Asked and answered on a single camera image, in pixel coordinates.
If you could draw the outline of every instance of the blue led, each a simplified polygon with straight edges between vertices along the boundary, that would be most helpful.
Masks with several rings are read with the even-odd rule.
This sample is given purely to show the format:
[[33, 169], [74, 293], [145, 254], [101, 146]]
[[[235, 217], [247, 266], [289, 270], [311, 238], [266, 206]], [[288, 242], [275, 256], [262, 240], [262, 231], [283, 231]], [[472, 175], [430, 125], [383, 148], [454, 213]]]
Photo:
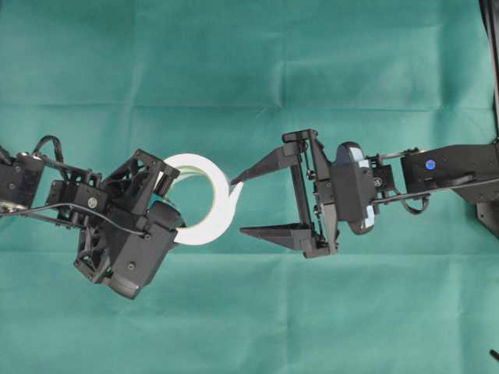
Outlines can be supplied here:
[[437, 166], [437, 164], [435, 163], [435, 160], [432, 160], [431, 158], [426, 162], [425, 164], [426, 166], [426, 169], [428, 170], [433, 170], [435, 169], [435, 167]]

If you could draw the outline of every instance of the wire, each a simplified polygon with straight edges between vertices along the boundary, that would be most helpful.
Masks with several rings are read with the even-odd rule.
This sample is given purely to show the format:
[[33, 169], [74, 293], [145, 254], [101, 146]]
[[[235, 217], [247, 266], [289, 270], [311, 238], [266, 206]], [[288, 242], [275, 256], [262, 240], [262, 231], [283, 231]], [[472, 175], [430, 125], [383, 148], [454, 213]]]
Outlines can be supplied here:
[[146, 233], [142, 231], [135, 231], [135, 230], [130, 230], [129, 228], [124, 228], [120, 224], [117, 224], [113, 220], [107, 218], [104, 214], [98, 213], [90, 208], [86, 208], [85, 206], [81, 206], [78, 204], [73, 204], [73, 203], [56, 203], [56, 204], [50, 204], [50, 205], [45, 205], [45, 206], [39, 206], [36, 208], [31, 208], [31, 209], [23, 209], [23, 210], [16, 210], [14, 212], [1, 212], [0, 217], [11, 217], [11, 216], [29, 216], [31, 213], [38, 213], [44, 210], [50, 210], [54, 208], [59, 208], [61, 206], [69, 206], [72, 208], [77, 208], [79, 210], [82, 210], [86, 213], [92, 214], [96, 217], [101, 218], [102, 220], [108, 222], [109, 224], [112, 224], [114, 227], [118, 228], [119, 230], [128, 232], [129, 234], [133, 235], [139, 235], [139, 236], [144, 236]]
[[428, 197], [433, 192], [446, 191], [448, 189], [465, 189], [467, 187], [477, 187], [479, 185], [488, 185], [490, 183], [496, 183], [496, 182], [499, 182], [499, 178], [487, 179], [481, 182], [465, 183], [464, 185], [457, 185], [454, 187], [440, 187], [438, 189], [432, 189], [426, 192], [414, 192], [414, 193], [406, 193], [404, 195], [395, 195], [395, 196], [385, 197], [383, 199], [375, 199], [373, 200], [372, 203], [382, 204], [382, 203], [391, 203], [392, 201], [399, 201], [399, 200], [418, 199], [422, 197]]
[[[398, 189], [394, 189], [394, 191], [397, 195], [399, 195], [399, 196], [401, 195], [401, 193], [398, 191]], [[402, 203], [402, 206], [404, 207], [405, 210], [407, 210], [409, 213], [417, 216], [418, 214], [421, 214], [422, 212], [424, 212], [427, 209], [428, 205], [430, 205], [429, 196], [424, 196], [421, 200], [422, 200], [422, 204], [423, 204], [421, 209], [413, 208], [412, 206], [407, 204], [407, 202], [405, 200], [400, 200], [400, 202]]]
[[[32, 154], [35, 156], [40, 156], [40, 149], [50, 141], [52, 141], [52, 143], [54, 144], [55, 160], [57, 162], [60, 162], [61, 164], [64, 164], [64, 157], [62, 156], [62, 144], [57, 136], [46, 135], [43, 138], [41, 138], [38, 141], [37, 146], [34, 147]], [[65, 181], [69, 179], [68, 174], [65, 172], [65, 170], [59, 169], [59, 172], [61, 173], [61, 176], [64, 178]]]

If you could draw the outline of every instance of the screw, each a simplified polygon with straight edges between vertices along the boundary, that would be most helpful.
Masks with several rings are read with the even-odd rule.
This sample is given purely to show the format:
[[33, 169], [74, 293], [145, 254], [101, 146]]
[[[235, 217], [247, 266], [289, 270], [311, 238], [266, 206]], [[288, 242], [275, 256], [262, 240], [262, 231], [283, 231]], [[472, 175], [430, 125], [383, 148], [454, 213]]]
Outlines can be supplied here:
[[94, 209], [97, 206], [97, 204], [98, 204], [98, 201], [94, 197], [90, 197], [88, 199], [88, 207], [89, 208]]

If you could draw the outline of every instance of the tape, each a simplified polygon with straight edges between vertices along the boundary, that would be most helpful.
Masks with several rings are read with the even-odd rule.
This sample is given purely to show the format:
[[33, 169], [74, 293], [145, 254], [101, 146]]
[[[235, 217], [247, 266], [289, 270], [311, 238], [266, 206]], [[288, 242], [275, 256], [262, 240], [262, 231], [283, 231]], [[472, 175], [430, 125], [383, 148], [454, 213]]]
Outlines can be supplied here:
[[175, 242], [202, 245], [219, 238], [232, 223], [243, 183], [238, 183], [230, 191], [230, 182], [224, 172], [212, 161], [198, 154], [176, 154], [165, 159], [165, 163], [180, 171], [172, 187], [186, 178], [203, 175], [210, 180], [213, 188], [213, 203], [210, 212], [199, 224], [177, 228], [179, 233], [175, 237]]

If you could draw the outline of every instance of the teal fabric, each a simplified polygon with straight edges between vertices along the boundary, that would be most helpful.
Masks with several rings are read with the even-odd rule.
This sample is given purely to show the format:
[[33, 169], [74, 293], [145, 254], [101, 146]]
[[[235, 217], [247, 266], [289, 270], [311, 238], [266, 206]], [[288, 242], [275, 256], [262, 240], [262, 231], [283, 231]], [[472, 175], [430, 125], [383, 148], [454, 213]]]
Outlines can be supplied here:
[[[4, 0], [0, 62], [0, 144], [51, 133], [105, 175], [142, 148], [234, 177], [310, 127], [331, 158], [495, 136], [473, 0]], [[202, 178], [172, 193], [187, 223], [210, 196]], [[252, 180], [226, 235], [172, 250], [131, 302], [73, 268], [77, 232], [2, 219], [0, 372], [497, 372], [499, 243], [472, 206], [383, 206], [312, 260], [238, 231], [296, 220], [288, 172]]]

